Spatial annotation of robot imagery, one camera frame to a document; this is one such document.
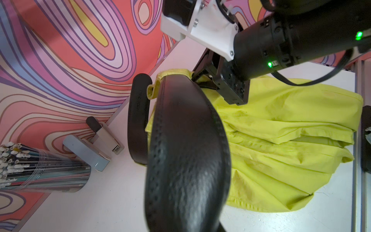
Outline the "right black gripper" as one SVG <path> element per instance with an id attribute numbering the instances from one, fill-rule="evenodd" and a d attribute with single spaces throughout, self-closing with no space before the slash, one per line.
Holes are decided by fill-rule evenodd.
<path id="1" fill-rule="evenodd" d="M 193 70 L 192 81 L 201 88 L 216 90 L 228 104 L 248 103 L 250 80 L 238 76 L 231 62 L 208 48 Z"/>

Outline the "neon yellow trousers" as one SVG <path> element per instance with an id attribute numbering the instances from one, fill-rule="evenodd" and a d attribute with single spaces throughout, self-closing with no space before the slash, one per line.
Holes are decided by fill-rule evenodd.
<path id="1" fill-rule="evenodd" d="M 263 213 L 304 208 L 341 163 L 353 161 L 363 98 L 331 85 L 295 86 L 261 76 L 248 103 L 228 104 L 204 88 L 219 114 L 231 150 L 227 205 Z"/>

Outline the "black leather belt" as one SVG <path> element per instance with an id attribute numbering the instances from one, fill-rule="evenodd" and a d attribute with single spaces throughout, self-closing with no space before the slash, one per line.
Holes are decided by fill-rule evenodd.
<path id="1" fill-rule="evenodd" d="M 152 131 L 146 133 L 151 84 L 144 73 L 134 77 L 128 109 L 129 153 L 147 167 L 148 229 L 222 232 L 231 155 L 221 119 L 196 83 L 170 74 L 160 82 Z"/>

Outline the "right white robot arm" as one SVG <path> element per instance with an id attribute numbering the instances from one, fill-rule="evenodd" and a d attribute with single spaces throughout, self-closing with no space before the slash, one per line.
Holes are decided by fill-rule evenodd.
<path id="1" fill-rule="evenodd" d="M 335 76 L 350 60 L 354 48 L 371 49 L 370 1 L 262 1 L 269 15 L 243 29 L 236 25 L 233 60 L 207 49 L 192 80 L 216 90 L 229 104 L 248 102 L 250 81 L 272 74 L 292 85 L 280 70 L 344 51 L 337 66 L 309 85 Z"/>

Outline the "beige black stapler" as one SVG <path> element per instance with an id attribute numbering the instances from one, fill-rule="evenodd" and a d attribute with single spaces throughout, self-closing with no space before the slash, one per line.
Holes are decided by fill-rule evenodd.
<path id="1" fill-rule="evenodd" d="M 95 117 L 90 116 L 86 119 L 86 124 L 95 132 L 95 134 L 105 143 L 108 149 L 118 155 L 124 146 L 111 133 L 105 123 L 100 123 Z"/>

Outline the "pencil cup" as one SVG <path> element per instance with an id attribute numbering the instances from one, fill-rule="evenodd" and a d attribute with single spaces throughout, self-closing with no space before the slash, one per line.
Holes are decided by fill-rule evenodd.
<path id="1" fill-rule="evenodd" d="M 89 180 L 90 165 L 21 143 L 1 145 L 1 190 L 77 192 Z"/>

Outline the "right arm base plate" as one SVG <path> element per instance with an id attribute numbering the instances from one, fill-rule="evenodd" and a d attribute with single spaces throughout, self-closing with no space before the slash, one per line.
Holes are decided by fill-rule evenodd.
<path id="1" fill-rule="evenodd" d="M 361 167 L 371 172 L 371 106 L 366 105 L 361 115 Z"/>

